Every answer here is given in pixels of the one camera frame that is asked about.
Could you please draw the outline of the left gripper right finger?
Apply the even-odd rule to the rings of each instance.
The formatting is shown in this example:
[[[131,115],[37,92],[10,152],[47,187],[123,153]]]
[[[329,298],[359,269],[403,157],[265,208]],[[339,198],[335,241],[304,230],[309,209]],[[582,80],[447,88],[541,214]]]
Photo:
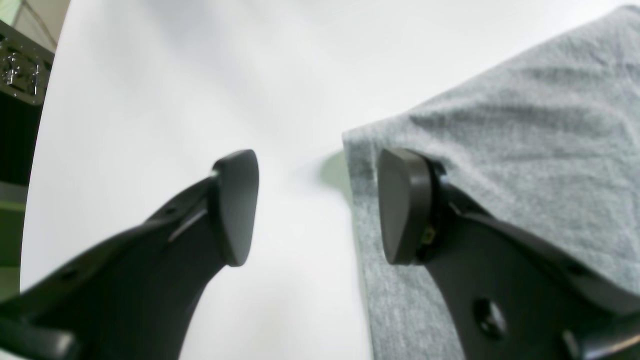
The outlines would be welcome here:
[[[494,217],[441,162],[384,148],[382,248],[425,268],[467,360],[637,360],[640,300],[557,246]]]

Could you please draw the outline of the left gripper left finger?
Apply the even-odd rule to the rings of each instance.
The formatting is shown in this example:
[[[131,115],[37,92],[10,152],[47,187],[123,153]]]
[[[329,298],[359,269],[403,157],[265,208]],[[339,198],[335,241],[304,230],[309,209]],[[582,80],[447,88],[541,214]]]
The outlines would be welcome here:
[[[138,226],[96,244],[1,304],[3,360],[177,360],[199,300],[247,261],[256,153],[215,162]]]

